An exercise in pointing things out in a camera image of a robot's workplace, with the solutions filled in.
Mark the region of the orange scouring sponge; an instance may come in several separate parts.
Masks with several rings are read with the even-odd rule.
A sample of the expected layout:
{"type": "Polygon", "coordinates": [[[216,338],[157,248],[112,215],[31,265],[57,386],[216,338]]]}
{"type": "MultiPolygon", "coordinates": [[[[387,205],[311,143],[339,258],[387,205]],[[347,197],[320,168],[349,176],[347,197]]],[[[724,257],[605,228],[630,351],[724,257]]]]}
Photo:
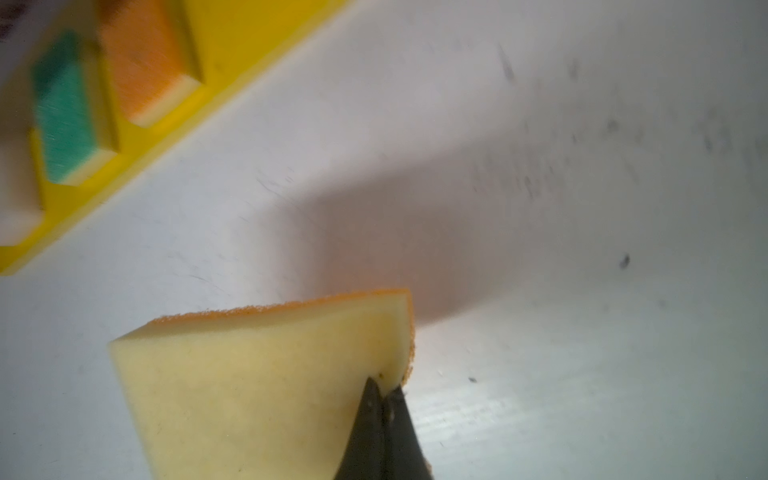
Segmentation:
{"type": "Polygon", "coordinates": [[[99,1],[97,15],[118,106],[130,123],[151,127],[202,84],[181,1],[99,1]]]}

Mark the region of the green scouring sponge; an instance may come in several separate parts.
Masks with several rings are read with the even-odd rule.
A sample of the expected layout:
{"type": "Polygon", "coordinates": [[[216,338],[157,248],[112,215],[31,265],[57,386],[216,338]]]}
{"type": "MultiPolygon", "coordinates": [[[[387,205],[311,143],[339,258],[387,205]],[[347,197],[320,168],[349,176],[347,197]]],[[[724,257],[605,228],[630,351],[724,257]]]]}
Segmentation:
{"type": "Polygon", "coordinates": [[[31,67],[47,180],[78,186],[117,151],[98,48],[61,32],[31,67]]]}

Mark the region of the cream beige sponge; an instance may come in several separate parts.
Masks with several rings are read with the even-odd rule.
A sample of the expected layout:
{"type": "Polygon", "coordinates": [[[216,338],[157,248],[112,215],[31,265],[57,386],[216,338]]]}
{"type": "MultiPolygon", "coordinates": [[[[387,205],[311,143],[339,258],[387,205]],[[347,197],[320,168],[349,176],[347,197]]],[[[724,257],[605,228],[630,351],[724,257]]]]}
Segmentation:
{"type": "Polygon", "coordinates": [[[414,343],[400,289],[162,317],[109,351],[154,478],[330,479],[414,343]]]}

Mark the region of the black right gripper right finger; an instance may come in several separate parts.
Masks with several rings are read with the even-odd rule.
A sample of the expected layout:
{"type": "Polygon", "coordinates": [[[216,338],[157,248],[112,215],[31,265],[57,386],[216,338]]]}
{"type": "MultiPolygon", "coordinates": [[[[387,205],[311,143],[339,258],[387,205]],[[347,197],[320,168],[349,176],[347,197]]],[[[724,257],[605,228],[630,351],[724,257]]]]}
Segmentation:
{"type": "Polygon", "coordinates": [[[430,467],[419,445],[401,387],[397,387],[384,397],[383,432],[383,479],[432,479],[430,467]]]}

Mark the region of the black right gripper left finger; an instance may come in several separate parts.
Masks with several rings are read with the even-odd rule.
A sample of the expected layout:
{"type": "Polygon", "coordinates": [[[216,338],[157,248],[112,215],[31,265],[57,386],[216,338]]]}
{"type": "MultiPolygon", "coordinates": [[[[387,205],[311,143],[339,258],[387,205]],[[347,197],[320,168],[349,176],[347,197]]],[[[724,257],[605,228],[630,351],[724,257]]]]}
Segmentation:
{"type": "Polygon", "coordinates": [[[335,480],[378,480],[384,470],[382,396],[368,378],[335,480]]]}

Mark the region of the pale pink sponge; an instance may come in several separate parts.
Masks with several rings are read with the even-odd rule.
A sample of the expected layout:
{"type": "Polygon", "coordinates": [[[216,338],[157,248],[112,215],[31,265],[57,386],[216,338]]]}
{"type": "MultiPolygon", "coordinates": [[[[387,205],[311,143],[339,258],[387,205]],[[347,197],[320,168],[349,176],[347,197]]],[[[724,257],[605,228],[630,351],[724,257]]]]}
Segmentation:
{"type": "Polygon", "coordinates": [[[1,246],[20,244],[42,222],[39,181],[23,107],[1,107],[1,246]]]}

